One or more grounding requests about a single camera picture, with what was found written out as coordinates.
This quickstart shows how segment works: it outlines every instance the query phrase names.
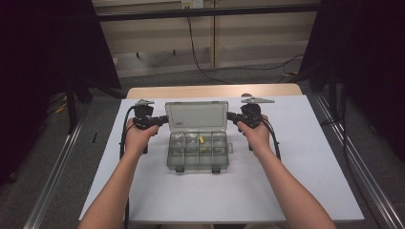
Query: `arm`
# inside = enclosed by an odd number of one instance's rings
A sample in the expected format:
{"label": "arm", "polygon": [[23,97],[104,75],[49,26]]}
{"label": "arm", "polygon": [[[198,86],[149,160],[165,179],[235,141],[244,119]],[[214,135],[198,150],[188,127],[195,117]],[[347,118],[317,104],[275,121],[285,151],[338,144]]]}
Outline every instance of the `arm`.
{"label": "arm", "polygon": [[316,198],[287,170],[269,146],[269,132],[263,123],[250,129],[237,123],[265,170],[280,207],[291,228],[335,228]]}
{"label": "arm", "polygon": [[139,158],[142,156],[143,148],[147,145],[149,138],[159,128],[153,126],[142,131],[131,126],[132,123],[133,121],[130,119],[127,124],[127,128],[130,129],[125,139],[125,154],[90,205],[78,228],[119,228],[121,226]]}

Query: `gray carpet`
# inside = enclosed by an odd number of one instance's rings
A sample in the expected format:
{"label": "gray carpet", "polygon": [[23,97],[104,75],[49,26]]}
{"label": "gray carpet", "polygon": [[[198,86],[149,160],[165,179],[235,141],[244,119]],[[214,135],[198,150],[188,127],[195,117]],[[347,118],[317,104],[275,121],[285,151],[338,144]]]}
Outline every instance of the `gray carpet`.
{"label": "gray carpet", "polygon": [[[286,79],[282,77],[282,73],[283,69],[275,71],[222,70],[207,74],[232,84],[244,84],[284,81]],[[198,71],[121,78],[121,85],[125,93],[133,87],[208,84],[221,83],[205,78]],[[309,102],[319,121],[325,120],[315,101],[314,94],[310,93],[308,82],[304,81],[299,85],[302,91],[308,95]],[[92,93],[95,99],[89,106],[89,112],[83,122],[79,138],[40,228],[76,228],[77,226],[78,216],[95,176],[119,106],[118,99],[98,91],[92,91]],[[83,105],[77,102],[77,107],[80,109]],[[405,165],[395,157],[384,137],[375,135],[371,131],[371,124],[350,100],[350,97],[348,99],[347,126],[349,137],[363,156],[376,181],[381,185],[402,219],[405,219],[405,197],[403,195],[405,193]],[[16,182],[0,187],[0,228],[22,228],[24,226],[63,147],[68,128],[67,110],[61,114],[50,114],[32,151],[19,167]],[[379,214],[357,175],[354,177],[360,184],[360,190],[353,184],[342,155],[342,147],[331,127],[323,126],[323,130],[366,218],[362,221],[338,223],[338,228],[387,228],[384,218]],[[360,196],[360,192],[364,194],[365,199]],[[370,209],[366,205],[366,201],[370,204]],[[154,225],[134,227],[154,228]],[[221,228],[236,228],[236,225],[222,225]]]}

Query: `person's right hand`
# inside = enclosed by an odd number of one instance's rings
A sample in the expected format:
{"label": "person's right hand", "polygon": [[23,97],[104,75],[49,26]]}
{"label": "person's right hand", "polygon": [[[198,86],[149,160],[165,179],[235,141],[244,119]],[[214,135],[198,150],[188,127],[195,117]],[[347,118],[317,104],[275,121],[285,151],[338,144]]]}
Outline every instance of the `person's right hand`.
{"label": "person's right hand", "polygon": [[[268,120],[267,116],[262,114],[263,119]],[[261,122],[255,129],[246,126],[242,121],[236,123],[238,128],[244,133],[249,145],[253,148],[255,156],[259,156],[261,152],[267,152],[270,149],[269,131],[265,124]]]}

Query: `clear plastic box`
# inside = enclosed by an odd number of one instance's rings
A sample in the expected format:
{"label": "clear plastic box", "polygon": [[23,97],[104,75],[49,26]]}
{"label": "clear plastic box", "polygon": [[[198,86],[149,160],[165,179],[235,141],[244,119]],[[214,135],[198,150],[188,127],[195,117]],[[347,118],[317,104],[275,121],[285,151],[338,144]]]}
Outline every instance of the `clear plastic box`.
{"label": "clear plastic box", "polygon": [[229,165],[226,101],[169,102],[165,105],[171,131],[167,167],[170,170],[211,170]]}

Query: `white tabletop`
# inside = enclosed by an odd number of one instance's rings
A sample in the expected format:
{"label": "white tabletop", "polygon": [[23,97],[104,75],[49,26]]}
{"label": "white tabletop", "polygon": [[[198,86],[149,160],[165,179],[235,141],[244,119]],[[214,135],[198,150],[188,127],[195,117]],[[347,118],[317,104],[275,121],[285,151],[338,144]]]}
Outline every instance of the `white tabletop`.
{"label": "white tabletop", "polygon": [[[313,110],[304,95],[269,96],[262,104],[280,142],[281,158],[290,172],[321,202],[335,221],[363,219]],[[154,116],[166,115],[165,102],[228,101],[240,112],[240,97],[154,99]],[[80,219],[113,173],[119,158],[123,118],[137,99],[122,100],[117,119],[100,161]],[[228,121],[227,139],[233,144],[229,167],[219,175],[185,172],[166,166],[169,127],[163,125],[141,157],[130,193],[130,220],[136,222],[248,223],[286,220],[257,158],[244,136]]]}

